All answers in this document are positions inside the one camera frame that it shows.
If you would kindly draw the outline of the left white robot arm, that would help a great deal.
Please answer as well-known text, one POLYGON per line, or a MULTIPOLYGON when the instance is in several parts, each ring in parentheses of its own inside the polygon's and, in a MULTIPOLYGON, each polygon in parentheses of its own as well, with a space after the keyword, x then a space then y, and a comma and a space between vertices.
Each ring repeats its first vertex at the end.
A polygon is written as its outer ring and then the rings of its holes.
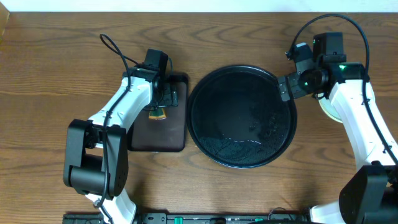
POLYGON ((132 67, 107 104, 67 129, 63 181, 93 202, 99 223, 133 223, 125 189, 129 151, 179 152, 185 146, 187 77, 132 67))

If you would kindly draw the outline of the green and orange sponge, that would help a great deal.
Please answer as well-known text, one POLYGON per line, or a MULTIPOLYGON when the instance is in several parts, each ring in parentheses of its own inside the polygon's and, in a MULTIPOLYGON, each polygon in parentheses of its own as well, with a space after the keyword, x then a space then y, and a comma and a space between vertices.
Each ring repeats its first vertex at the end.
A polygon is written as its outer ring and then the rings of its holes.
POLYGON ((163 108, 157 108, 155 110, 150 110, 149 111, 149 119, 151 120, 162 120, 165 119, 166 113, 163 108))

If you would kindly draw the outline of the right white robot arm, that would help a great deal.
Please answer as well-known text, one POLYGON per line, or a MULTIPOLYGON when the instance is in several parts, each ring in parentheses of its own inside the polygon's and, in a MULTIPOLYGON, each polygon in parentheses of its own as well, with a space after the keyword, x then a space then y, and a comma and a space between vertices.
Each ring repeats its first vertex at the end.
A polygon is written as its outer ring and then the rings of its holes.
POLYGON ((314 223, 397 223, 397 141, 360 63, 328 63, 278 79, 283 101, 323 93, 345 128, 356 173, 338 200, 309 210, 314 223))

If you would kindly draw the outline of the pale green plate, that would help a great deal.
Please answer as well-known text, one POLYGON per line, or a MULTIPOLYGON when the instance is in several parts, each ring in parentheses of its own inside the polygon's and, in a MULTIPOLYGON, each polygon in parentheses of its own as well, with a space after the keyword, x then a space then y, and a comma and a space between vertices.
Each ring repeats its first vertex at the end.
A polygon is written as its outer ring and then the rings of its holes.
POLYGON ((319 101, 319 104, 321 106, 321 109, 323 112, 332 120, 342 123, 342 120, 338 114, 338 112, 335 110, 335 108, 331 105, 330 100, 326 98, 322 98, 319 101))

